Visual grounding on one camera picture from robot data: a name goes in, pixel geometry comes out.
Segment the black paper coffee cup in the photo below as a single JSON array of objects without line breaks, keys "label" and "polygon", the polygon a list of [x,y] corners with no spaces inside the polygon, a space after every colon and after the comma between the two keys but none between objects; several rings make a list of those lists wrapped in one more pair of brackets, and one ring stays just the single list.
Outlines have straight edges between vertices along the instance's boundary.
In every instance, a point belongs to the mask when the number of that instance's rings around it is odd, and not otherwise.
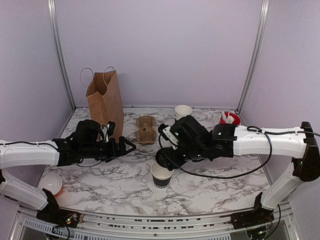
[{"label": "black paper coffee cup", "polygon": [[154,161],[150,166],[150,172],[152,174],[154,185],[158,189],[165,189],[171,181],[174,170],[168,170]]}]

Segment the black plastic cup lid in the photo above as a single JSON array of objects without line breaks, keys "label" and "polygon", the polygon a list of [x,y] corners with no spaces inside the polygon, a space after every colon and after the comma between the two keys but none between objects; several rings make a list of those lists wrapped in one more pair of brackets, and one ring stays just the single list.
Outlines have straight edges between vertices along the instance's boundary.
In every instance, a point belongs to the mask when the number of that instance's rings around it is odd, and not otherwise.
[{"label": "black plastic cup lid", "polygon": [[158,165],[163,168],[166,168],[169,171],[175,169],[175,166],[172,164],[171,160],[174,159],[174,149],[172,147],[161,148],[156,152],[155,160]]}]

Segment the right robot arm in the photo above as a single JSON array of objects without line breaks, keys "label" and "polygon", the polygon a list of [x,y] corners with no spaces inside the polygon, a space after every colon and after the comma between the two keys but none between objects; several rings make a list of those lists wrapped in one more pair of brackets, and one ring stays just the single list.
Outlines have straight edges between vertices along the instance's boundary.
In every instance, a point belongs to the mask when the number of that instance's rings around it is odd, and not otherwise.
[{"label": "right robot arm", "polygon": [[231,215],[234,229],[248,228],[274,219],[274,209],[305,182],[320,176],[320,150],[316,133],[309,122],[294,128],[217,124],[207,130],[193,116],[185,116],[173,125],[158,127],[159,138],[170,142],[156,153],[158,165],[171,171],[188,161],[214,160],[244,155],[291,157],[283,174],[255,198],[253,209]]}]

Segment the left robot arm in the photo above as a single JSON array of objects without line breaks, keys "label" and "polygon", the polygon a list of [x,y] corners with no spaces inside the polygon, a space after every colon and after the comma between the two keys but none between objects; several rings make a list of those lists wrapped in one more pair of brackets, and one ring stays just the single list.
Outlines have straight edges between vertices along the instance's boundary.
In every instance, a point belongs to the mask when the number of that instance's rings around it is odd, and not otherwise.
[{"label": "left robot arm", "polygon": [[108,163],[125,156],[137,147],[124,136],[114,138],[115,122],[100,125],[90,119],[77,123],[66,138],[47,141],[0,142],[0,193],[36,209],[36,218],[58,226],[76,228],[82,215],[60,208],[47,188],[34,187],[10,174],[6,169],[17,166],[50,165],[57,167],[80,164],[85,159]]}]

